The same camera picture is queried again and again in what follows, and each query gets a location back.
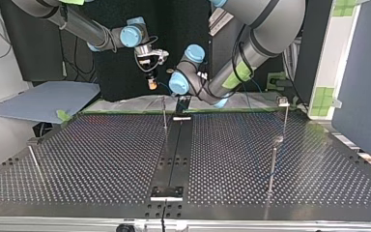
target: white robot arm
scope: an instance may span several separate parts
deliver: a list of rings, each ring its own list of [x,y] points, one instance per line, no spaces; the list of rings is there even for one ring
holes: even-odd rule
[[[162,49],[153,49],[157,37],[149,36],[143,17],[129,19],[127,26],[110,30],[58,0],[13,0],[13,2],[29,15],[48,19],[60,29],[67,30],[86,41],[93,51],[111,49],[117,52],[118,48],[133,47],[136,64],[145,73],[149,88],[156,89],[156,67],[162,65],[169,54]]]
[[[303,22],[305,0],[210,0],[251,28],[248,39],[211,81],[197,75],[205,52],[193,44],[172,74],[170,89],[190,93],[216,107],[223,107],[242,82],[253,76],[271,57],[283,52],[295,39]]]

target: perforated metal plate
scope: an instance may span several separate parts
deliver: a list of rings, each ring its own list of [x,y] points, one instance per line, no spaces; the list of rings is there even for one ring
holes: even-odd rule
[[[189,178],[172,184],[187,186],[182,218],[370,221],[371,165],[300,115],[289,115],[271,196],[283,113],[194,115]]]
[[[0,203],[143,208],[165,138],[161,115],[82,116],[35,147],[36,161],[27,150],[2,166]]]

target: orange object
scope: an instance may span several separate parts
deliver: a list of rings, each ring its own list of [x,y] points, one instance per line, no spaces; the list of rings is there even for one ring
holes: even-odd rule
[[[155,90],[157,88],[157,83],[153,80],[149,80],[149,88],[150,90]]]

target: gray panel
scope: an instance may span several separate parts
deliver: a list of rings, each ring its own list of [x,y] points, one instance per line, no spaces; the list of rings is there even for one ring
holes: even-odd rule
[[[171,183],[185,186],[181,218],[371,221],[371,165],[294,112],[269,197],[272,142],[282,125],[282,113],[194,115],[190,155],[181,138],[177,153],[190,160],[189,175],[180,165]]]
[[[332,124],[371,155],[371,1],[361,6]]]

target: blue joint cap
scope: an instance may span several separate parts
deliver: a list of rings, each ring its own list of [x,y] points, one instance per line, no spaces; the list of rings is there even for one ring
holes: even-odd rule
[[[228,0],[210,0],[210,1],[214,4],[214,6],[221,8],[227,3]]]
[[[120,33],[120,41],[126,47],[135,47],[141,43],[143,36],[136,26],[126,26]]]
[[[225,106],[225,104],[228,102],[228,98],[227,99],[222,99],[221,101],[217,102],[214,107],[215,108],[223,108]]]
[[[144,21],[144,18],[140,16],[140,17],[135,17],[135,18],[131,18],[128,20],[128,25],[133,25],[133,24],[146,24],[146,22]]]
[[[89,44],[89,43],[87,43],[87,46],[89,46],[89,48],[90,48],[92,51],[94,51],[94,52],[100,51],[98,48],[96,48],[95,46],[93,46],[93,45],[91,45],[91,44]]]
[[[192,44],[185,50],[185,56],[191,61],[200,64],[204,61],[206,52],[204,51],[203,47],[197,44]]]
[[[189,84],[186,77],[179,72],[174,72],[171,75],[168,86],[170,87],[171,91],[173,91],[173,93],[178,95],[184,95],[188,93],[189,90]]]

